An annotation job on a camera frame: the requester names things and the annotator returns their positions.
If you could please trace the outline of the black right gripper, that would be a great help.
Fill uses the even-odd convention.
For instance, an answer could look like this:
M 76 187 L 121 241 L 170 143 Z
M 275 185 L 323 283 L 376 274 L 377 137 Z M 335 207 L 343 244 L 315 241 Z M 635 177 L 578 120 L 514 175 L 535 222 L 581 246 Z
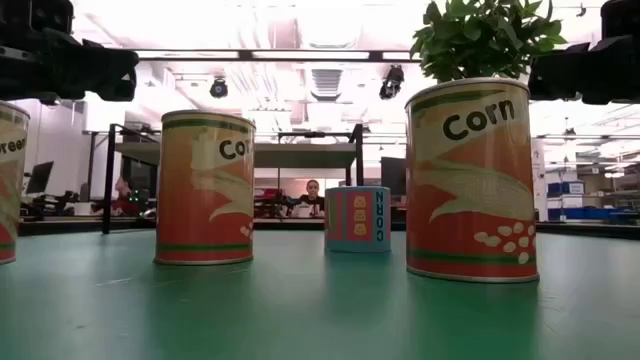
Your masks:
M 601 7 L 601 40 L 588 53 L 586 104 L 639 103 L 639 0 L 610 0 Z M 535 55 L 528 87 L 532 100 L 569 100 L 583 44 Z

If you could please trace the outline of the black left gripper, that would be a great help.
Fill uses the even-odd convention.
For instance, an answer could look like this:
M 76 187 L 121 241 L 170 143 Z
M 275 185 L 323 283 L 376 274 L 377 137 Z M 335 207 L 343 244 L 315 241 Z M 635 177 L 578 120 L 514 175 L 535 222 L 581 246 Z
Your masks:
M 1 0 L 1 99 L 46 105 L 79 100 L 88 91 L 84 44 L 72 36 L 70 0 Z M 135 51 L 88 42 L 91 92 L 109 102 L 135 97 Z

